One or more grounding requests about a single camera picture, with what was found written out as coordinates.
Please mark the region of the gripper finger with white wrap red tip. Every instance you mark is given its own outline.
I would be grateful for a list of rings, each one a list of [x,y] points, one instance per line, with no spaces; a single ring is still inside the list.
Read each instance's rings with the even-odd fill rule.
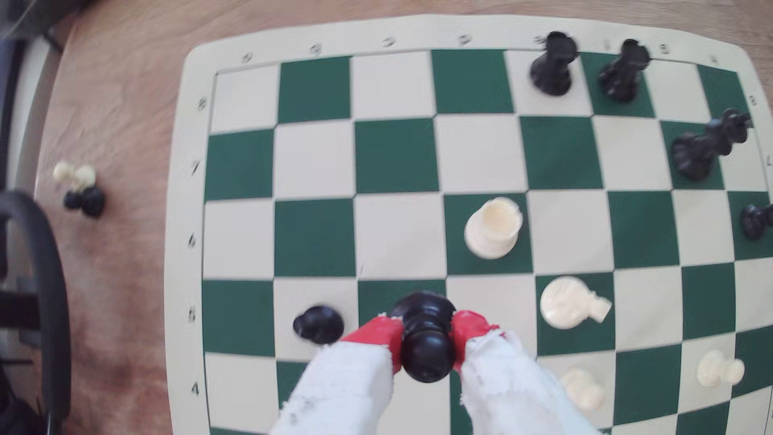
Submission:
[[[513,331],[474,311],[451,320],[460,403],[473,434],[599,434]]]
[[[376,316],[319,351],[269,434],[375,434],[401,369],[401,317]]]

